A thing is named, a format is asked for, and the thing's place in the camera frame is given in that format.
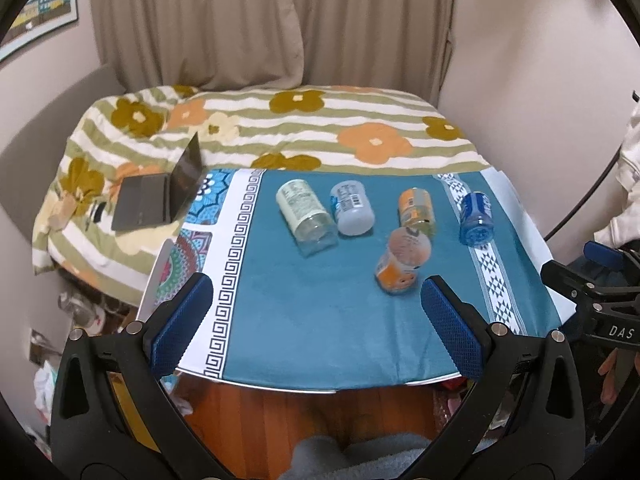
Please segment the person's hand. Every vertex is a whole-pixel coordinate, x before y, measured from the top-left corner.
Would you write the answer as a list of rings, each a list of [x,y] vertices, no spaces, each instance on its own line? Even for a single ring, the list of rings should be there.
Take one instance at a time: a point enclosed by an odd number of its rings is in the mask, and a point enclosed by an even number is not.
[[[614,349],[598,368],[603,377],[600,400],[605,405],[613,405],[620,393],[617,376],[628,370],[631,353],[628,350]]]

